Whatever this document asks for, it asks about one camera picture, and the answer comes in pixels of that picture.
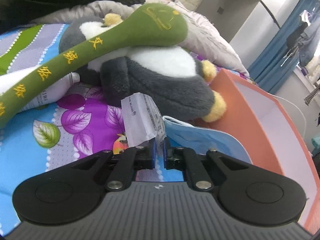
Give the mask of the blue face mask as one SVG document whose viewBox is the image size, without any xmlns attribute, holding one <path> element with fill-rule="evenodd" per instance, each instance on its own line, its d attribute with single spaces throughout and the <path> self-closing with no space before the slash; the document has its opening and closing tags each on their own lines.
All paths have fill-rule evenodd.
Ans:
<svg viewBox="0 0 320 240">
<path fill-rule="evenodd" d="M 171 116 L 163 116 L 165 131 L 171 145 L 192 148 L 197 154 L 206 154 L 212 148 L 225 155 L 251 163 L 242 143 L 232 135 L 215 129 L 193 126 Z"/>
</svg>

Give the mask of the clear printed plastic wrapper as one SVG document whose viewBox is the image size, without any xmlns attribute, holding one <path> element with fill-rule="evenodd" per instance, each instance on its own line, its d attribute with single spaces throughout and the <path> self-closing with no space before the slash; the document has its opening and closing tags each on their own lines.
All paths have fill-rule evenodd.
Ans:
<svg viewBox="0 0 320 240">
<path fill-rule="evenodd" d="M 127 142 L 130 147 L 155 139 L 160 148 L 166 137 L 162 115 L 152 97 L 135 93 L 121 100 Z"/>
</svg>

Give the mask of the colourful striped bedsheet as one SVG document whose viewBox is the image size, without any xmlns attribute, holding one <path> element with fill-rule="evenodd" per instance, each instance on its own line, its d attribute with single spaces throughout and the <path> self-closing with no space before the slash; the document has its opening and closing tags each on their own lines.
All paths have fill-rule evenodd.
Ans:
<svg viewBox="0 0 320 240">
<path fill-rule="evenodd" d="M 101 150 L 127 148 L 121 109 L 101 88 L 75 83 L 58 101 L 23 111 L 1 129 L 1 234 L 20 220 L 12 204 L 24 180 Z"/>
</svg>

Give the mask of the grey penguin plush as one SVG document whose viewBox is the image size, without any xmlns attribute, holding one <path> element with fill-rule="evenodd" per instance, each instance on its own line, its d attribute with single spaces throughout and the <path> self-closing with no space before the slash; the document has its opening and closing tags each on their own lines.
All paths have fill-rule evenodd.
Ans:
<svg viewBox="0 0 320 240">
<path fill-rule="evenodd" d="M 180 46 L 125 47 L 84 64 L 80 81 L 101 88 L 108 105 L 135 93 L 150 96 L 162 115 L 188 121 L 213 122 L 227 110 L 223 97 L 209 84 L 217 75 L 214 64 L 198 60 Z"/>
</svg>

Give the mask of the orange cardboard box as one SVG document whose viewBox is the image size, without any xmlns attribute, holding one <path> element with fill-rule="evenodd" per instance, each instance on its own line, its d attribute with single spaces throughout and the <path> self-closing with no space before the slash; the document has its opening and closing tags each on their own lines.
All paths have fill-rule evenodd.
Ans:
<svg viewBox="0 0 320 240">
<path fill-rule="evenodd" d="M 307 231 L 319 230 L 319 176 L 305 142 L 280 102 L 258 86 L 222 69 L 210 84 L 227 104 L 220 120 L 195 125 L 238 139 L 254 165 L 295 180 L 307 201 L 299 219 Z"/>
</svg>

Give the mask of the white tube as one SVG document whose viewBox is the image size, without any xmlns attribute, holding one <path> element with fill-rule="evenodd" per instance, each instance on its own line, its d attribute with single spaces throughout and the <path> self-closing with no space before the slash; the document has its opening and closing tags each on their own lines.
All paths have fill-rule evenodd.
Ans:
<svg viewBox="0 0 320 240">
<path fill-rule="evenodd" d="M 1 94 L 6 92 L 10 87 L 12 87 L 15 83 L 17 83 L 22 78 L 30 74 L 36 68 L 37 67 L 34 66 L 1 75 Z M 37 97 L 33 98 L 33 100 L 31 100 L 20 110 L 20 112 L 44 106 L 49 103 L 60 100 L 72 87 L 72 85 L 78 82 L 80 82 L 80 75 L 78 73 L 69 73 L 68 75 L 59 79 L 56 83 L 42 91 Z"/>
</svg>

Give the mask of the grey duvet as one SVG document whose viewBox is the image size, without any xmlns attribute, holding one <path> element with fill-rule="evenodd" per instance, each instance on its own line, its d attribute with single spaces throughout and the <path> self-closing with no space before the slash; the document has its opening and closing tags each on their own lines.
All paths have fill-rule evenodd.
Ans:
<svg viewBox="0 0 320 240">
<path fill-rule="evenodd" d="M 146 0 L 150 3 L 166 4 L 182 13 L 188 25 L 188 36 L 181 47 L 209 60 L 210 62 L 230 70 L 234 70 L 248 77 L 249 72 L 242 64 L 239 55 L 233 47 L 220 35 L 219 31 L 209 20 L 194 11 L 188 10 L 181 2 L 175 0 Z M 31 23 L 68 23 L 82 16 L 104 17 L 109 12 L 128 18 L 140 5 L 132 6 L 114 1 L 95 1 L 87 5 L 76 5 L 72 8 L 56 10 L 37 17 Z"/>
</svg>

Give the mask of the green plush stick toy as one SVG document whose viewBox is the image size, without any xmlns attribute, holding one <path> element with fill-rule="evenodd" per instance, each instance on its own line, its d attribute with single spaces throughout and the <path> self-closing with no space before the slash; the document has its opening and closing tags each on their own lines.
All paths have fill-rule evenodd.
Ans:
<svg viewBox="0 0 320 240">
<path fill-rule="evenodd" d="M 107 53 L 135 46 L 173 46 L 187 37 L 182 14 L 164 4 L 146 3 L 115 27 L 73 46 L 1 92 L 1 126 L 56 81 Z"/>
</svg>

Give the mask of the blue curtain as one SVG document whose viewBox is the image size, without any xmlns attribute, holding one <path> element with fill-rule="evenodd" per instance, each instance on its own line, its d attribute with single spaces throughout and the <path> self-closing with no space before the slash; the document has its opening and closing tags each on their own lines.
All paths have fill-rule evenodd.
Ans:
<svg viewBox="0 0 320 240">
<path fill-rule="evenodd" d="M 249 66 L 251 78 L 264 91 L 276 93 L 296 67 L 298 54 L 289 49 L 287 39 L 302 25 L 299 15 L 313 9 L 319 12 L 319 0 L 299 0 L 271 42 Z"/>
</svg>

